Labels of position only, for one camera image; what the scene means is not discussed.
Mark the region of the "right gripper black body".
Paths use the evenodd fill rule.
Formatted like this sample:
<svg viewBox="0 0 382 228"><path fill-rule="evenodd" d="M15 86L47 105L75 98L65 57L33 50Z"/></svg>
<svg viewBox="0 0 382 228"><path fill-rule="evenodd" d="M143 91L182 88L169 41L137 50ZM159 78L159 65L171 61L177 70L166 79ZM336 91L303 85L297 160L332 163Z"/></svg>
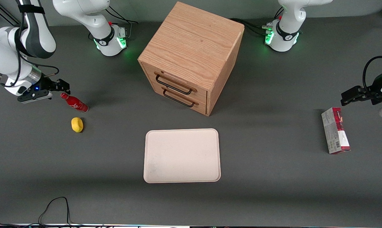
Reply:
<svg viewBox="0 0 382 228"><path fill-rule="evenodd" d="M56 91L50 91L50 85L54 82L50 78L42 77L36 84L35 84L35 92L39 92L40 94L44 94L47 92L47 95L53 94L53 92Z"/></svg>

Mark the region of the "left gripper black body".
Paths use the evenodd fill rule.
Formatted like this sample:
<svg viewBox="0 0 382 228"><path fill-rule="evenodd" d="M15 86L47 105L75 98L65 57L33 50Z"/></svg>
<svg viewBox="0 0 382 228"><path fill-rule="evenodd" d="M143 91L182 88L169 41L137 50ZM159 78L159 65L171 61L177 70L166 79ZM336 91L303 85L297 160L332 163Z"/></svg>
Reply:
<svg viewBox="0 0 382 228"><path fill-rule="evenodd" d="M379 74L372 82L371 86L367 87L370 94L372 95L371 97L371 104L372 105L377 105L382 103L382 73Z"/></svg>

